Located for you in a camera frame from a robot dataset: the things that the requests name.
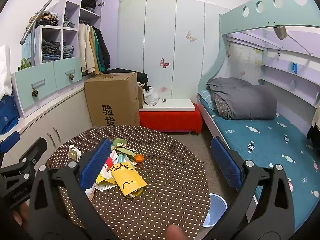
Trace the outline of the person's left hand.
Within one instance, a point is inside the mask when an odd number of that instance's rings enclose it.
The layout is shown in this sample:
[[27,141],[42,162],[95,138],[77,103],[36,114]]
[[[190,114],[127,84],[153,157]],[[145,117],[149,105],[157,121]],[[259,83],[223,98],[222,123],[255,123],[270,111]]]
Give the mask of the person's left hand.
[[10,214],[21,227],[22,232],[25,233],[28,237],[29,235],[29,206],[26,202],[22,203],[19,207],[13,209]]

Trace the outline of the person's right hand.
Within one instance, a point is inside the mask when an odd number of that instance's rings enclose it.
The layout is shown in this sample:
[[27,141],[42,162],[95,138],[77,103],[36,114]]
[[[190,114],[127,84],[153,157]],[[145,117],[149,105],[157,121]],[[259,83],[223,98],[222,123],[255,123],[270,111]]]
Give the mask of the person's right hand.
[[183,231],[177,225],[174,225],[174,224],[168,226],[165,239],[166,240],[188,240],[188,238],[183,233]]

